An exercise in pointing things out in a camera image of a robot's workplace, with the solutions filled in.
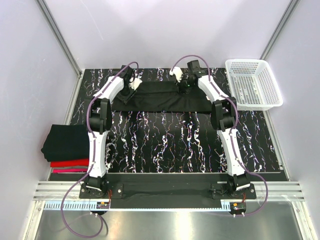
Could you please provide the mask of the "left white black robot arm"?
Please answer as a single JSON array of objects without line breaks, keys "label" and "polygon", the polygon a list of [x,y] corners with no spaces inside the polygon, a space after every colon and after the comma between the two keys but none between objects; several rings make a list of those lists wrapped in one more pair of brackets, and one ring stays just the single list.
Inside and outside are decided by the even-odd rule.
[{"label": "left white black robot arm", "polygon": [[131,94],[130,83],[135,80],[135,71],[130,65],[123,65],[110,76],[105,85],[87,102],[85,124],[89,138],[89,165],[81,185],[81,193],[97,198],[107,196],[106,141],[112,127],[111,104],[118,93]]}]

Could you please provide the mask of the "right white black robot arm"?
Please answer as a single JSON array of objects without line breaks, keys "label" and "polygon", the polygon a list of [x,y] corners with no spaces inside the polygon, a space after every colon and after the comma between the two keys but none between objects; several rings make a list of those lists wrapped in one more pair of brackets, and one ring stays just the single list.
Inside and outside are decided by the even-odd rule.
[{"label": "right white black robot arm", "polygon": [[175,76],[176,83],[183,90],[197,86],[211,102],[211,125],[220,138],[227,162],[228,179],[219,194],[245,200],[251,183],[247,171],[242,167],[243,161],[237,141],[237,101],[220,89],[210,69],[202,69],[198,60],[188,62],[187,68],[188,72],[183,73],[181,68],[175,65],[171,68],[170,75]]}]

